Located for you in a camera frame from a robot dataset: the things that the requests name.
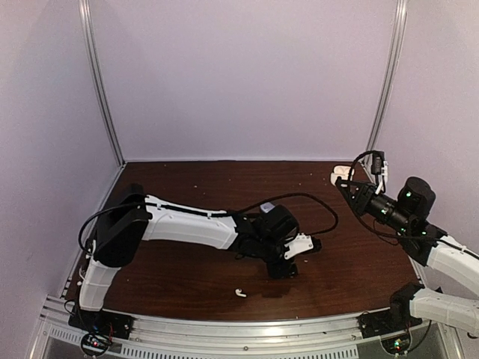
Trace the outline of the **cream white charging case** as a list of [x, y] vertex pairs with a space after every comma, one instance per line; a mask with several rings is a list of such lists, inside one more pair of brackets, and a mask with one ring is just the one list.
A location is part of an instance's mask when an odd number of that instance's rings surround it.
[[347, 180], [350, 170], [351, 170], [350, 166], [346, 166], [346, 165], [334, 166], [332, 172], [330, 173], [330, 183], [332, 185], [335, 185], [338, 179]]

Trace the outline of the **white earbud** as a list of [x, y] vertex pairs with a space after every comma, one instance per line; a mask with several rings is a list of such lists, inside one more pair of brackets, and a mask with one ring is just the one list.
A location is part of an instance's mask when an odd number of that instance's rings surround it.
[[246, 298], [247, 297], [247, 295], [240, 288], [235, 289], [235, 295], [240, 297], [240, 298]]

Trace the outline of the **lavender earbud charging case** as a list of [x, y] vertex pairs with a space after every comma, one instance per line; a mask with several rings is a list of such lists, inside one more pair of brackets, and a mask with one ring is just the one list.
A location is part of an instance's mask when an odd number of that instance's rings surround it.
[[274, 208], [275, 208], [275, 204], [270, 203], [270, 202], [265, 202], [265, 203], [262, 203], [262, 204], [260, 205], [260, 211], [261, 211], [262, 213], [268, 213], [268, 212], [270, 212], [270, 211], [271, 211], [272, 209], [274, 209]]

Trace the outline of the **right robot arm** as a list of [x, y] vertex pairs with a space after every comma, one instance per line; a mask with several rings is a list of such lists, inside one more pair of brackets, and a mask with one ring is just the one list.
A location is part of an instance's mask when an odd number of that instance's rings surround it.
[[[371, 182], [349, 181], [332, 175], [355, 217], [365, 214], [394, 230], [393, 238], [410, 259], [439, 271], [473, 293], [478, 292], [478, 254], [461, 245], [443, 229], [428, 222], [436, 195], [419, 177], [409, 177], [397, 199], [377, 191]], [[446, 295], [423, 285], [409, 283], [390, 297], [383, 322], [394, 331], [412, 319], [427, 319], [478, 335], [478, 301]]]

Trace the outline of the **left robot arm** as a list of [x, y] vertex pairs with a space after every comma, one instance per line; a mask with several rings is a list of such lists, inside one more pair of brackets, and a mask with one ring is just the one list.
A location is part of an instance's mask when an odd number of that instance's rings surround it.
[[211, 211], [170, 203], [132, 184], [92, 216], [96, 222], [83, 249], [90, 259], [80, 286], [77, 314], [92, 332], [108, 324], [101, 310], [117, 272], [129, 265], [141, 242], [169, 240], [232, 251], [239, 257], [263, 260], [272, 279], [294, 277], [297, 266], [287, 258], [287, 244], [299, 224], [284, 206], [247, 215], [240, 211]]

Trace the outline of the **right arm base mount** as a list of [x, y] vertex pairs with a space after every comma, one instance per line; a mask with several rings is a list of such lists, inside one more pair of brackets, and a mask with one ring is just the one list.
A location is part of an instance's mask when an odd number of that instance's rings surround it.
[[407, 355], [413, 345], [411, 329], [423, 320], [410, 313], [409, 303], [424, 286], [409, 283], [396, 291], [389, 301], [389, 308], [376, 312], [364, 311], [356, 317], [363, 339], [381, 337], [381, 346], [389, 355]]

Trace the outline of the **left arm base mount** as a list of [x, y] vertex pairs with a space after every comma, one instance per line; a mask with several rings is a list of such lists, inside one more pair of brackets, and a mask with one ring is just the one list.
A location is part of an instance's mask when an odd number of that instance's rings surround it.
[[79, 347], [87, 357], [104, 355], [113, 347], [114, 339], [129, 339], [134, 322], [132, 316], [105, 310], [81, 310], [74, 300], [67, 301], [64, 309], [70, 315], [68, 325], [85, 332]]

